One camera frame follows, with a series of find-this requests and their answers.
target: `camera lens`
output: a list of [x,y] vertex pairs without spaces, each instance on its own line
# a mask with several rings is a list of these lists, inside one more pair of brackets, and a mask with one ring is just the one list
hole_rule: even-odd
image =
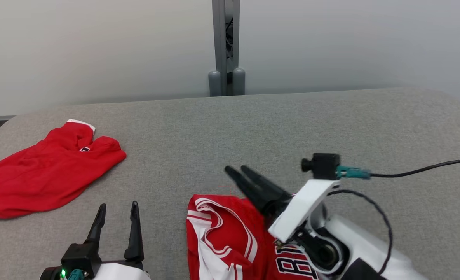
[[61,279],[61,271],[63,271],[62,266],[46,268],[44,272],[42,272],[42,275],[40,275],[40,280],[59,280]]

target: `white partition panel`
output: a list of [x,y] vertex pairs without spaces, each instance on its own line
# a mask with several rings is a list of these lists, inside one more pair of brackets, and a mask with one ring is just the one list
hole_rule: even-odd
[[211,0],[0,0],[0,116],[209,96]]
[[420,86],[460,100],[460,0],[240,0],[246,94]]

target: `red jersey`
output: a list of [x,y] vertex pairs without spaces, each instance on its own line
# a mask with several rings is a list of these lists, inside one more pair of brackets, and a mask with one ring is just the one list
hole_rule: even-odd
[[118,141],[75,119],[0,161],[0,219],[59,208],[127,156]]
[[194,195],[186,222],[191,280],[318,279],[300,250],[275,246],[246,199]]

